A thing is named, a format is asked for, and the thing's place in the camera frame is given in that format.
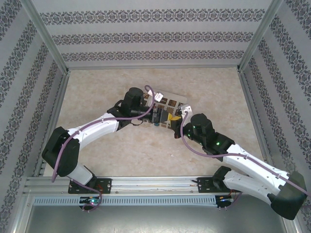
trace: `beige floor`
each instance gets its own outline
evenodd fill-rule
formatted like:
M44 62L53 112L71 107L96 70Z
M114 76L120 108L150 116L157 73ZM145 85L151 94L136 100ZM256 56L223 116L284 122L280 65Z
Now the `beige floor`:
M98 118L132 87L145 84L188 98L216 131L262 159L235 68L116 69L72 71L58 126L65 129ZM201 147L190 141L196 150ZM190 152L173 131L143 123L105 135L84 148L79 162L97 176L212 175L222 164ZM47 167L45 176L51 176Z

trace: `patterned wallpaper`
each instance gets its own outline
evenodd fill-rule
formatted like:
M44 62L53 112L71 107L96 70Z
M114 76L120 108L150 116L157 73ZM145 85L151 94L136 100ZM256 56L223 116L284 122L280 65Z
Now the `patterned wallpaper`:
M310 0L285 0L244 70L275 166L303 174L311 189ZM311 209L298 219L311 232Z
M69 68L235 66L270 2L34 0Z
M0 233L14 219L52 117L62 72L21 3L0 0Z

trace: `enclosure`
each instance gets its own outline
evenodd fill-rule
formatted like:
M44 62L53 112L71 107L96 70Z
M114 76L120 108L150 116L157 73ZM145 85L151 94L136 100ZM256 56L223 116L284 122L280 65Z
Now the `enclosure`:
M0 6L0 232L311 232L310 208L289 221L248 195L228 211L205 202L107 201L87 215L64 202L71 200L69 179L52 184L52 168L41 157L57 126L90 122L130 87L149 84L175 104L187 101L257 158L300 172L310 189L310 0L0 0ZM172 114L174 107L163 106ZM116 180L114 201L144 196L123 188L127 183L165 187L144 198L192 200L198 196L191 180L223 164L192 154L169 128L126 127L83 149L79 162Z

